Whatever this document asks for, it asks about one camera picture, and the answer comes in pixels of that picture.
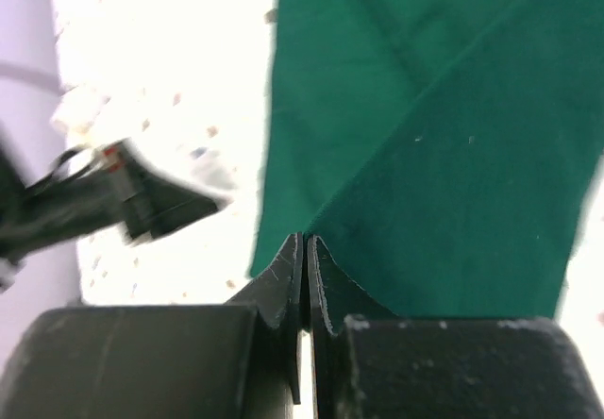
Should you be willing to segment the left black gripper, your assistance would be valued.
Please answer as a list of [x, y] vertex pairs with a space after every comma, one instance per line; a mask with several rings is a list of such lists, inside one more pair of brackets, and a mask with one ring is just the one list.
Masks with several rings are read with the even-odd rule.
[[85, 176], [27, 187], [1, 151], [1, 258], [31, 252], [123, 222], [133, 240], [159, 239], [219, 211], [219, 202], [153, 173], [127, 140], [103, 148]]

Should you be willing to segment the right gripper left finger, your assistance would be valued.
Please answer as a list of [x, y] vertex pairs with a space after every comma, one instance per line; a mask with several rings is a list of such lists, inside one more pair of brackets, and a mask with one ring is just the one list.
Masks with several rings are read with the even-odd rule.
[[231, 296], [227, 303], [253, 303], [263, 323], [277, 339], [271, 356], [279, 357], [277, 367], [285, 373], [292, 401], [301, 401], [300, 331], [303, 274], [303, 235], [288, 235], [273, 260], [259, 275]]

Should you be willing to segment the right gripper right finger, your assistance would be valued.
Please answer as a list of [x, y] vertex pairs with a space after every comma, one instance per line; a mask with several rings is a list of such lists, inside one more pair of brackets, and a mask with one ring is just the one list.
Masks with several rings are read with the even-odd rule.
[[370, 320], [394, 319], [395, 314], [379, 304], [341, 269], [318, 236], [307, 241], [306, 267], [309, 288], [309, 324], [312, 345], [314, 416], [334, 416], [334, 362], [337, 336], [349, 314]]

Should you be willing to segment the green surgical drape cloth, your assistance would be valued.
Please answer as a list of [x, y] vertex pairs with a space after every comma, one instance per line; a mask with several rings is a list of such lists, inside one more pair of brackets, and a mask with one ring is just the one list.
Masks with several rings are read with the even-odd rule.
[[251, 271], [321, 237], [412, 316], [554, 314], [603, 152], [603, 0], [278, 0]]

